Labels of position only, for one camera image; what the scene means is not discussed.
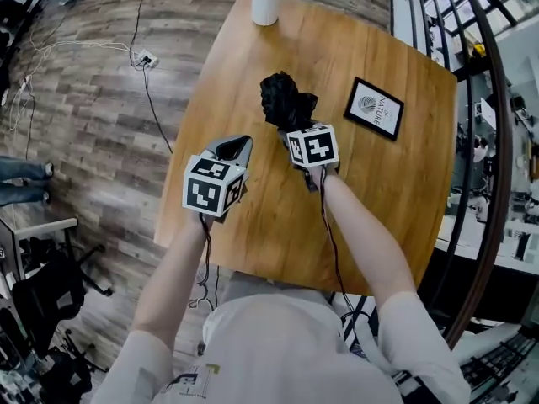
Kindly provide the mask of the black framed picture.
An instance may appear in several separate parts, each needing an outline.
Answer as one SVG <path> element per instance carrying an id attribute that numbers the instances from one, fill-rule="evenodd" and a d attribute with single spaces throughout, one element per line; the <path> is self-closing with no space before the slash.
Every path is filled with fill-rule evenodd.
<path id="1" fill-rule="evenodd" d="M 404 102 L 359 77 L 355 77 L 344 117 L 396 141 L 403 117 Z"/>

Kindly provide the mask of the person's grey trouser leg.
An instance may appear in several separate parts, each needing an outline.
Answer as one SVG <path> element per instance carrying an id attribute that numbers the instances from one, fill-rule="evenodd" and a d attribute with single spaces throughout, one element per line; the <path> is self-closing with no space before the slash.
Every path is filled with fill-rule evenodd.
<path id="1" fill-rule="evenodd" d="M 225 303 L 243 297 L 270 294 L 286 295 L 324 306 L 330 306 L 328 303 L 328 295 L 322 291 L 278 281 L 271 281 L 238 271 L 235 271 L 229 279 L 221 302 Z"/>

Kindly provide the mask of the wooden handrail black railing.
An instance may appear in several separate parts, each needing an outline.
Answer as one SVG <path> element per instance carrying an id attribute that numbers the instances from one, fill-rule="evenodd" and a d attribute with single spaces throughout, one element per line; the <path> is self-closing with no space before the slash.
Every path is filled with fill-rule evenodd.
<path id="1" fill-rule="evenodd" d="M 439 294 L 443 289 L 446 278 L 451 271 L 456 249 L 462 233 L 467 202 L 471 188 L 472 159 L 473 159 L 473 137 L 475 136 L 475 123 L 473 117 L 472 103 L 472 77 L 481 72 L 489 72 L 494 94 L 494 117 L 495 117 L 495 146 L 496 157 L 494 160 L 494 175 L 492 179 L 493 190 L 491 201 L 488 207 L 488 217 L 484 226 L 482 239 L 478 248 L 477 256 L 472 261 L 475 266 L 475 275 L 467 291 L 461 308 L 455 315 L 451 316 L 446 323 L 443 337 L 450 348 L 454 348 L 468 323 L 470 322 L 483 292 L 488 284 L 490 275 L 494 269 L 499 245 L 502 239 L 504 224 L 510 203 L 510 183 L 512 174 L 513 145 L 510 124 L 510 103 L 508 98 L 508 88 L 504 73 L 499 48 L 494 38 L 493 31 L 488 22 L 487 14 L 481 7 L 478 0 L 467 0 L 475 16 L 475 22 L 483 40 L 486 56 L 478 64 L 472 64 L 467 51 L 467 42 L 464 36 L 464 26 L 461 23 L 458 10 L 454 0 L 450 2 L 450 12 L 454 15 L 457 24 L 457 33 L 460 35 L 464 65 L 461 69 L 463 79 L 467 86 L 468 101 L 468 142 L 464 157 L 466 164 L 464 167 L 462 180 L 462 196 L 458 204 L 458 210 L 454 225 L 451 231 L 451 239 L 446 249 L 446 264 L 440 276 L 439 286 L 430 299 L 428 310 L 432 311 Z"/>

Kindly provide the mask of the white ceramic vase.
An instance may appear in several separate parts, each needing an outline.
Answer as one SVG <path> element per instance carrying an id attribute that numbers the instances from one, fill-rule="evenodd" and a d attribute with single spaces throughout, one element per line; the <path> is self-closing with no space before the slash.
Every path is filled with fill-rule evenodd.
<path id="1" fill-rule="evenodd" d="M 259 26 L 271 26 L 278 20 L 280 0 L 252 0 L 251 18 Z"/>

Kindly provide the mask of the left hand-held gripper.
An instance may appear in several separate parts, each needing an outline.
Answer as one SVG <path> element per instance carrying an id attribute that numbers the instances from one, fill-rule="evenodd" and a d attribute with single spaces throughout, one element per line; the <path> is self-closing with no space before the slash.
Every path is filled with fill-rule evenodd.
<path id="1" fill-rule="evenodd" d="M 240 201 L 248 180 L 253 138 L 226 136 L 210 142 L 200 155 L 192 155 L 184 171 L 182 206 L 223 222 Z M 235 164 L 218 159 L 233 159 Z"/>

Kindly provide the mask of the person's white printed shirt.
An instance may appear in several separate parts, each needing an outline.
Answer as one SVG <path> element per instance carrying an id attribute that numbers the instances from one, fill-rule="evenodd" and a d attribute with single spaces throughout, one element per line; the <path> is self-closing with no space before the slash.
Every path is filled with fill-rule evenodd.
<path id="1" fill-rule="evenodd" d="M 421 379 L 441 404 L 468 404 L 470 387 L 415 293 L 382 305 L 379 333 L 386 369 L 347 349 L 329 307 L 243 297 L 208 316 L 205 352 L 179 375 L 161 340 L 130 333 L 92 404 L 403 404 L 395 371 Z"/>

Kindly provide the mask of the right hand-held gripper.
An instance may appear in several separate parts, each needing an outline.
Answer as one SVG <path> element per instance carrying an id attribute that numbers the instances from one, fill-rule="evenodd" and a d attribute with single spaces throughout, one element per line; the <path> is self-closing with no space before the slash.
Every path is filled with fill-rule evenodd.
<path id="1" fill-rule="evenodd" d="M 302 172 L 310 192 L 318 190 L 311 175 L 314 167 L 339 170 L 339 147 L 331 125 L 316 123 L 308 129 L 292 132 L 277 130 L 277 133 L 289 153 L 292 167 Z"/>

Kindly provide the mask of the person's right forearm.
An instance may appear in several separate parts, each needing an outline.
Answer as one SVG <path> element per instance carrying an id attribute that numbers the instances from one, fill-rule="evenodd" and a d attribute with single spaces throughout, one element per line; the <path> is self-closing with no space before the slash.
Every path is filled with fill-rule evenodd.
<path id="1" fill-rule="evenodd" d="M 408 261 L 392 234 L 334 172 L 319 168 L 318 188 L 376 303 L 416 291 Z"/>

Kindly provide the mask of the wooden table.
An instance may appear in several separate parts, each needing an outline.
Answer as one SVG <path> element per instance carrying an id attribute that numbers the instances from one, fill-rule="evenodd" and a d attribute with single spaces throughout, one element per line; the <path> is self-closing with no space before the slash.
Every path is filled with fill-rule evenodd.
<path id="1" fill-rule="evenodd" d="M 382 30 L 324 6 L 281 0 L 278 21 L 251 19 L 236 0 L 206 58 L 169 164 L 154 240 L 167 246 L 189 217 L 181 204 L 189 158 L 211 141 L 249 135 L 248 191 L 211 232 L 211 261 L 224 268 L 323 290 L 368 287 L 320 199 L 291 166 L 264 119 L 260 82 L 286 72 L 318 96 L 314 118 L 331 124 L 340 176 L 400 244 L 415 282 L 429 264 L 446 209 L 456 130 L 456 77 Z M 404 102 L 390 141 L 344 117 L 355 77 Z"/>

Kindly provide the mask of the person's left forearm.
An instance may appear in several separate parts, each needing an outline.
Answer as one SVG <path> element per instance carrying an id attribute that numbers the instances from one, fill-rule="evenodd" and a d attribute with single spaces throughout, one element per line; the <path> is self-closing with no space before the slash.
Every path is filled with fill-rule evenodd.
<path id="1" fill-rule="evenodd" d="M 174 349 L 212 222 L 208 215 L 193 213 L 175 232 L 139 297 L 133 331 L 148 332 Z"/>

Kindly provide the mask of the white floor power strip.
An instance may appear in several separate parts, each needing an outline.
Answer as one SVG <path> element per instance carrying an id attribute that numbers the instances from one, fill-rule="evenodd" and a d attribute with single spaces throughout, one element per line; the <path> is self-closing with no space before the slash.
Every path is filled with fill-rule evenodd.
<path id="1" fill-rule="evenodd" d="M 154 68 L 158 64 L 158 58 L 146 49 L 136 54 L 135 66 L 140 68 Z"/>

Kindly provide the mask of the black mesh office chair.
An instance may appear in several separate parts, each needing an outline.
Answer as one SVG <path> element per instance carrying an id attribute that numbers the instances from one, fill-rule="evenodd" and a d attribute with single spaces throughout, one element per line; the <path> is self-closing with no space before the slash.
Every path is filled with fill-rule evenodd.
<path id="1" fill-rule="evenodd" d="M 101 244 L 76 260 L 71 254 L 50 250 L 47 263 L 27 279 L 12 288 L 13 303 L 32 349 L 44 358 L 59 322 L 77 316 L 84 303 L 85 286 L 99 294 L 113 295 L 113 290 L 100 288 L 82 270 L 82 265 L 96 252 L 103 253 Z"/>

